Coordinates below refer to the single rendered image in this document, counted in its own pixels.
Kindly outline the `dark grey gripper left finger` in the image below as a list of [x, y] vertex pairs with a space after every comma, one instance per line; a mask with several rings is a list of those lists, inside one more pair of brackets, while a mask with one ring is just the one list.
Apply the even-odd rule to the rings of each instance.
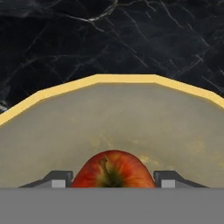
[[42, 179], [22, 185], [22, 188], [68, 188], [72, 181], [72, 171], [50, 171]]

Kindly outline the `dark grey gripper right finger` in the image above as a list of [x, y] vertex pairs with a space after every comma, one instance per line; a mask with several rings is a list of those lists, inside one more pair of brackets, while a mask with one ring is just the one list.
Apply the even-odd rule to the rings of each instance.
[[159, 188], [205, 188], [204, 185], [183, 178], [176, 171], [154, 171], [153, 178]]

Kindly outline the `red apple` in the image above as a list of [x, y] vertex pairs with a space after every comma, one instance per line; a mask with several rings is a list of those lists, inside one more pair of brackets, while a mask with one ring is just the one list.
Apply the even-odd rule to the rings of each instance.
[[106, 150], [92, 156], [73, 179], [72, 187], [155, 188], [145, 165], [133, 154]]

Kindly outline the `yellow bowl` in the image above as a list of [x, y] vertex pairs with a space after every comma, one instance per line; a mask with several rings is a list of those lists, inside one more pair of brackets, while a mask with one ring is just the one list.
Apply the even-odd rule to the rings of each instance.
[[153, 74], [97, 74], [40, 90], [0, 115], [0, 186], [78, 172], [112, 149], [151, 172], [224, 187], [224, 99]]

